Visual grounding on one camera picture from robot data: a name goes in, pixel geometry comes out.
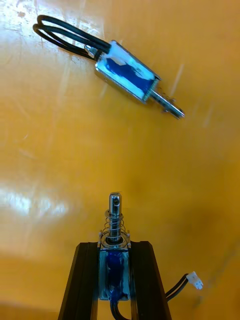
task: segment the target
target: metal spring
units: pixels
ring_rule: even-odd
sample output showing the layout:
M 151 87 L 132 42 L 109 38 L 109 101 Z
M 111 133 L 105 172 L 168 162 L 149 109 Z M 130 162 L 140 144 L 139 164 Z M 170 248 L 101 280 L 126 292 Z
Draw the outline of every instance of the metal spring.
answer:
M 105 213 L 105 216 L 106 216 L 106 220 L 105 220 L 106 222 L 104 224 L 104 229 L 102 230 L 102 233 L 103 235 L 106 235 L 107 239 L 114 240 L 119 237 L 119 236 L 109 236 L 110 231 L 121 230 L 121 236 L 122 234 L 124 236 L 127 236 L 126 228 L 124 226 L 124 220 L 123 220 L 124 216 L 122 214 L 119 217 L 115 218 L 115 217 L 112 217 L 109 214 L 109 211 L 107 210 Z

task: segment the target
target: metal frame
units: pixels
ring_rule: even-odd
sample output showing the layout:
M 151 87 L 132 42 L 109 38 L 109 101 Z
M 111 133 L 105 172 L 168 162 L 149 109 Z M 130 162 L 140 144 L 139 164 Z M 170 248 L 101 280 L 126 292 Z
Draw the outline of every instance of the metal frame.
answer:
M 172 320 L 152 245 L 131 241 L 128 252 L 132 320 Z M 58 320 L 97 320 L 98 273 L 98 243 L 80 243 Z

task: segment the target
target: push-pull solenoid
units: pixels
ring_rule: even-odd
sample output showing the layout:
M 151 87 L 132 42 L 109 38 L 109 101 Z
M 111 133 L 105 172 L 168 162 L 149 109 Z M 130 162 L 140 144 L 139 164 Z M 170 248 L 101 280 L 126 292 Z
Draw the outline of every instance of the push-pull solenoid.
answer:
M 175 105 L 174 99 L 157 92 L 161 78 L 115 40 L 110 43 L 105 42 L 65 21 L 47 15 L 37 17 L 37 24 L 33 25 L 33 30 L 69 52 L 95 60 L 95 70 L 100 76 L 142 103 L 145 104 L 149 99 L 153 99 L 165 112 L 169 112 L 177 119 L 185 116 L 183 110 Z M 56 34 L 72 39 L 75 44 L 67 42 Z M 83 44 L 84 48 L 77 46 L 76 43 Z

